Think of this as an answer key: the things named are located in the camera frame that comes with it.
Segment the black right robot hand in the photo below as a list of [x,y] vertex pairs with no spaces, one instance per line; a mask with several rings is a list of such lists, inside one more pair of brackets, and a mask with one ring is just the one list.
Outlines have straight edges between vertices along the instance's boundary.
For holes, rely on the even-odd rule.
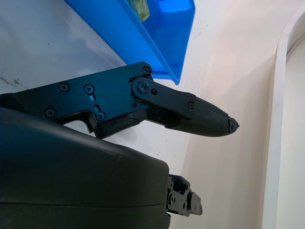
[[144,120],[208,137],[239,124],[151,74],[139,62],[0,96],[1,228],[167,229],[202,214],[165,162],[106,138]]

